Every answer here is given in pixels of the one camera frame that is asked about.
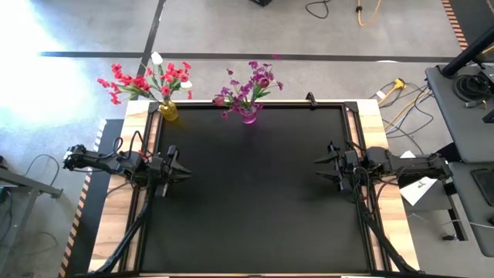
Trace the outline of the grey metal stand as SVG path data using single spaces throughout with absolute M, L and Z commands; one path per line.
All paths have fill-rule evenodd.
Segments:
M 6 182 L 10 185 L 29 187 L 37 190 L 38 192 L 47 193 L 53 198 L 59 198 L 63 192 L 62 189 L 57 189 L 31 178 L 17 175 L 3 168 L 0 168 L 0 181 Z

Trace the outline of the black pad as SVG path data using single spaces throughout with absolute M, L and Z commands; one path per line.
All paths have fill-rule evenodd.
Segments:
M 487 168 L 470 171 L 475 183 L 485 196 L 494 198 L 494 170 Z

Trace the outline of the large white paper sheet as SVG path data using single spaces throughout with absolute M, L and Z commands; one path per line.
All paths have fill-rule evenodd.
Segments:
M 435 178 L 423 177 L 401 188 L 401 196 L 409 205 L 414 206 L 437 181 Z

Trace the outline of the grey desk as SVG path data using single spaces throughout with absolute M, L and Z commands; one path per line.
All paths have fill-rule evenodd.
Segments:
M 486 109 L 466 108 L 465 101 L 454 93 L 454 79 L 441 75 L 438 67 L 427 68 L 425 75 L 461 160 L 494 162 L 494 124 L 482 120 L 494 109 L 494 99 L 487 101 Z
M 472 228 L 481 253 L 487 257 L 494 257 L 494 225 L 489 222 L 489 219 L 494 220 L 494 206 L 487 203 L 471 175 L 474 170 L 494 170 L 494 163 L 450 162 L 448 166 L 452 172 L 453 184 L 465 210 L 467 222 Z

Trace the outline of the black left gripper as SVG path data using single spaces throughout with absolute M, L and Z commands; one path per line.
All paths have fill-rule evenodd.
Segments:
M 191 171 L 178 163 L 177 160 L 178 148 L 176 145 L 171 145 L 166 155 L 163 157 L 160 153 L 155 154 L 149 165 L 149 187 L 151 195 L 153 197 L 159 197 L 163 195 L 164 188 L 168 183 L 170 173 L 172 172 L 172 165 L 174 163 L 174 169 L 179 172 L 191 174 Z M 189 179 L 191 175 L 173 175 L 171 177 L 171 183 L 176 184 Z

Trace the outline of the purple glass vase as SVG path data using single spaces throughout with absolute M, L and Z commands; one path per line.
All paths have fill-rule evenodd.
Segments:
M 257 118 L 257 106 L 251 105 L 250 107 L 242 108 L 240 110 L 240 114 L 242 117 L 242 122 L 244 124 L 252 124 L 253 122 L 256 121 Z

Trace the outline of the black pole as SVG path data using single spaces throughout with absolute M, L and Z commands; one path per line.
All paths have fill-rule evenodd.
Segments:
M 441 73 L 444 77 L 455 75 L 468 62 L 471 62 L 494 43 L 494 25 L 485 31 L 477 40 L 456 56 L 449 64 L 447 64 Z

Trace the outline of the purple artificial flower bunch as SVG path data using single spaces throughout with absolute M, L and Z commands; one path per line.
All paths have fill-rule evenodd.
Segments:
M 228 115 L 233 112 L 239 113 L 241 116 L 248 116 L 254 112 L 252 100 L 249 98 L 253 89 L 253 82 L 250 80 L 241 85 L 238 80 L 233 78 L 234 72 L 231 69 L 226 71 L 230 78 L 230 87 L 222 87 L 215 101 L 219 106 L 226 108 L 221 113 L 221 117 L 227 119 Z
M 266 78 L 269 80 L 269 86 L 267 87 L 269 94 L 272 92 L 272 90 L 278 90 L 278 91 L 283 90 L 284 84 L 275 78 L 275 74 L 272 71 L 272 64 L 270 63 L 261 64 L 258 63 L 257 61 L 252 61 L 249 62 L 249 65 L 252 68 L 252 75 L 249 77 L 249 81 L 247 82 L 246 85 L 247 92 L 249 95 L 248 104 L 253 105 L 252 104 L 253 90 L 255 84 L 262 78 Z

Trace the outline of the black diagonal frame strut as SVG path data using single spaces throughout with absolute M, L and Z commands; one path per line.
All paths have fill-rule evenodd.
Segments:
M 378 222 L 373 218 L 369 208 L 366 206 L 364 196 L 360 189 L 354 194 L 356 197 L 356 205 L 359 216 L 365 224 L 372 230 L 377 237 L 379 246 L 384 249 L 385 254 L 398 268 L 399 273 L 415 273 L 416 270 L 408 265 L 404 258 L 393 247 L 390 240 L 384 234 L 384 230 L 378 225 Z
M 120 197 L 111 192 L 105 201 L 90 262 L 95 276 L 129 273 L 136 269 L 140 232 L 150 214 L 149 188 L 131 189 Z

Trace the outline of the white artificial tulip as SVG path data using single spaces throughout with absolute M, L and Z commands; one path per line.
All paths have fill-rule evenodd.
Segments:
M 191 81 L 186 82 L 176 82 L 170 85 L 171 92 L 170 97 L 174 96 L 176 93 L 183 93 L 187 100 L 192 99 L 192 83 Z
M 163 103 L 165 100 L 170 100 L 169 94 L 171 92 L 171 89 L 169 74 L 163 66 L 164 60 L 159 53 L 151 53 L 151 62 L 153 63 L 153 67 L 155 69 L 155 72 L 151 74 L 151 79 L 155 86 L 155 89 L 161 93 Z

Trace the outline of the red artificial flower bunch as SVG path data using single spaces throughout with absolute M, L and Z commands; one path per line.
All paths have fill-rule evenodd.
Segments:
M 96 81 L 110 95 L 112 104 L 120 105 L 123 100 L 130 100 L 135 97 L 159 101 L 152 93 L 152 90 L 157 90 L 158 87 L 149 84 L 145 76 L 126 74 L 119 63 L 111 65 L 111 73 L 113 74 L 113 80 L 98 78 Z
M 171 99 L 175 92 L 185 92 L 192 99 L 192 83 L 190 81 L 191 65 L 182 63 L 177 67 L 173 63 L 148 66 L 145 76 L 151 80 L 152 87 L 161 93 L 164 101 Z

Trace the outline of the dark pink artificial tulip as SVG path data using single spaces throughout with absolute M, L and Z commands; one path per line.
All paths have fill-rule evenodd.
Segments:
M 269 94 L 269 91 L 267 90 L 267 87 L 269 86 L 269 80 L 266 78 L 260 79 L 254 87 L 253 90 L 253 96 L 252 96 L 252 104 L 254 105 L 255 108 L 257 108 L 259 105 L 256 103 L 256 101 L 259 98 L 265 97 L 266 95 Z
M 241 99 L 230 95 L 218 95 L 212 100 L 212 103 L 217 107 L 226 107 L 227 110 L 234 112 L 240 112 L 242 108 L 245 108 L 245 104 Z

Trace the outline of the yellow glass vase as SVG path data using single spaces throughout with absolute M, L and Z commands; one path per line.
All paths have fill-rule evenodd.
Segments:
M 166 121 L 174 121 L 178 119 L 178 109 L 175 103 L 171 100 L 165 100 L 161 103 L 158 107 L 158 111 Z

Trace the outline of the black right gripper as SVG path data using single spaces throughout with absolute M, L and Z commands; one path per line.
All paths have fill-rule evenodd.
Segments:
M 357 190 L 362 185 L 364 173 L 360 165 L 360 158 L 356 151 L 345 151 L 343 153 L 329 152 L 321 158 L 314 160 L 314 163 L 330 163 L 337 160 L 338 171 L 317 171 L 316 175 L 330 181 L 338 181 L 340 192 L 351 192 Z

